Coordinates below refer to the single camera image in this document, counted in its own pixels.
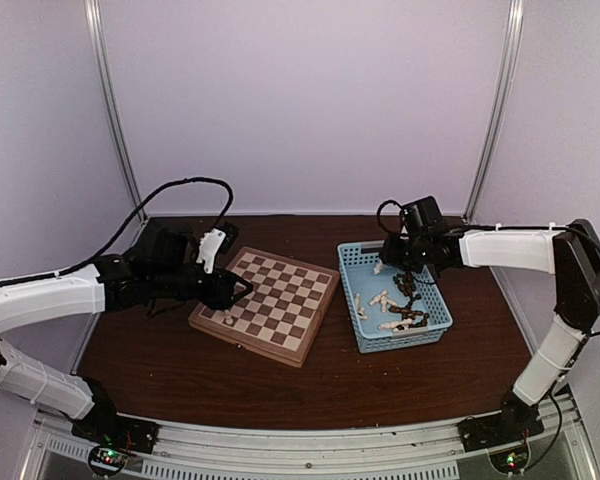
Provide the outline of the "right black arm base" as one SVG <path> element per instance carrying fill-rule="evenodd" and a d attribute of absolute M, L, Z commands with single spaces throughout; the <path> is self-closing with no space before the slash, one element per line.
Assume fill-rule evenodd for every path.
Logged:
<path fill-rule="evenodd" d="M 544 432 L 539 419 L 539 404 L 527 405 L 509 390 L 503 396 L 500 410 L 482 417 L 467 417 L 457 425 L 466 452 L 489 449 L 520 442 Z"/>

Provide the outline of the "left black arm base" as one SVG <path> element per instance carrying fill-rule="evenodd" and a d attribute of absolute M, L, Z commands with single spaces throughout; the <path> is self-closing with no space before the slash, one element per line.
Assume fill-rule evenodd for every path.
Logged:
<path fill-rule="evenodd" d="M 97 380 L 85 378 L 94 405 L 82 419 L 68 420 L 72 434 L 99 445 L 125 452 L 151 454 L 159 426 L 147 420 L 121 416 L 105 387 Z"/>

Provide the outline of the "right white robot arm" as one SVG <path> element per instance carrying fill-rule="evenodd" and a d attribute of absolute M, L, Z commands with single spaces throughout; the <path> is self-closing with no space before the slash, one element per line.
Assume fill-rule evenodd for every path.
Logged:
<path fill-rule="evenodd" d="M 503 399 L 506 409 L 492 423 L 499 440 L 515 440 L 531 424 L 529 409 L 570 370 L 600 317 L 600 239 L 593 224 L 584 218 L 544 225 L 450 223 L 432 196 L 387 203 L 398 215 L 395 229 L 378 223 L 386 233 L 380 258 L 387 265 L 410 272 L 488 268 L 519 279 L 546 278 L 535 302 L 545 306 L 548 323 Z"/>

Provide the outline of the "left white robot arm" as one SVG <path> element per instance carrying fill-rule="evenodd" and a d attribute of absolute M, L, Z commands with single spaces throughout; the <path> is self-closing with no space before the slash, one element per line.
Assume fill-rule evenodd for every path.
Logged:
<path fill-rule="evenodd" d="M 151 306 L 161 299 L 197 300 L 227 310 L 253 290 L 250 282 L 216 265 L 237 235 L 230 223 L 213 228 L 201 237 L 196 258 L 187 260 L 186 237 L 161 228 L 142 235 L 122 255 L 97 255 L 83 266 L 0 280 L 0 389 L 84 422 L 103 444 L 117 442 L 124 424 L 103 387 L 23 354 L 2 334 L 74 315 Z"/>

